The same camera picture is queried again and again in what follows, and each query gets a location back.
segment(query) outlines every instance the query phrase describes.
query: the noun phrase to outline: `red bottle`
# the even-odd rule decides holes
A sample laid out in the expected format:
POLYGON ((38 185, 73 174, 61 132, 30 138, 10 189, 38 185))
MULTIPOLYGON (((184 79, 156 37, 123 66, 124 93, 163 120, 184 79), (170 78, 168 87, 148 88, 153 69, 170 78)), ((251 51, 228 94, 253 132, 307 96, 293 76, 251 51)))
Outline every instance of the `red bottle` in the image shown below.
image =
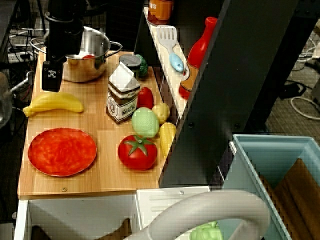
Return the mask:
POLYGON ((205 19, 205 30, 202 37, 192 46, 188 59, 187 67, 183 73, 182 81, 179 86, 179 94, 184 99, 188 99, 194 82, 196 80, 202 60, 206 54, 209 41, 216 27, 217 18, 209 16, 205 19))

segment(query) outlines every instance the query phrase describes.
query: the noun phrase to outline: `spatula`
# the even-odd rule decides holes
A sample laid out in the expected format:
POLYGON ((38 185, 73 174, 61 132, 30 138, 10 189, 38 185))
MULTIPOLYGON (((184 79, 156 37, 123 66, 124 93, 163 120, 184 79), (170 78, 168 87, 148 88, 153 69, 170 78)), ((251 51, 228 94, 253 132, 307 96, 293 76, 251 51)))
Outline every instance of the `spatula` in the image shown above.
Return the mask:
POLYGON ((182 73, 184 71, 184 63, 180 57, 174 53, 173 49, 177 44, 177 29, 174 26, 158 25, 156 27, 156 33, 159 43, 168 50, 171 66, 182 73))

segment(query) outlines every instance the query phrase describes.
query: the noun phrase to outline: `green avocado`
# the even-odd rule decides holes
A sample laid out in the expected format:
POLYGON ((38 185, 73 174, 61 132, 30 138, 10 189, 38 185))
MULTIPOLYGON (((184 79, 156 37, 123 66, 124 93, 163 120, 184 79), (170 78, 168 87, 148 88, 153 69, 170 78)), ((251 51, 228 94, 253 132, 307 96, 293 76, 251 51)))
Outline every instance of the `green avocado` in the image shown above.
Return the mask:
POLYGON ((189 236, 190 240, 224 240, 217 222, 209 222, 197 226, 189 236))
POLYGON ((148 64, 141 55, 137 54, 136 56, 141 59, 139 77, 144 77, 145 75, 147 75, 148 72, 148 64))

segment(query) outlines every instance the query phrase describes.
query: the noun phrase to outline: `green vegetable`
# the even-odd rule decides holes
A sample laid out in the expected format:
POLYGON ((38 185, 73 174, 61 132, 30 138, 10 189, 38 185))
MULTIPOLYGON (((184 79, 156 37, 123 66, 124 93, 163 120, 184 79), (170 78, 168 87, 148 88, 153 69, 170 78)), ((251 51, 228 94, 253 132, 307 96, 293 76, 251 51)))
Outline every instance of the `green vegetable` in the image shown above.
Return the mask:
POLYGON ((209 222, 197 226, 189 236, 190 240, 224 240, 217 222, 209 222))
POLYGON ((140 136, 153 138, 159 131, 159 120, 149 108, 140 107, 132 115, 133 130, 140 136))
POLYGON ((144 77, 148 72, 148 64, 141 55, 137 54, 136 56, 141 59, 139 77, 144 77))

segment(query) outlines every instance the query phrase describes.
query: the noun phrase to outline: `silver pot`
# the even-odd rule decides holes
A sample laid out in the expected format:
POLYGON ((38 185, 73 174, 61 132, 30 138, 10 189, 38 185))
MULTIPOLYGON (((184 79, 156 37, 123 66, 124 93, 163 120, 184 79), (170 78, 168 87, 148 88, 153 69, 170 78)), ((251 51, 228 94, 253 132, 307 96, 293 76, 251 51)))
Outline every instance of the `silver pot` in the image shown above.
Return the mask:
POLYGON ((103 33, 84 27, 80 53, 66 56, 67 61, 63 64, 62 78, 70 82, 87 82, 100 77, 106 70, 106 58, 118 53, 122 47, 120 43, 110 41, 103 33), (107 54, 111 44, 119 48, 107 54), (94 57, 82 59, 87 55, 94 57))

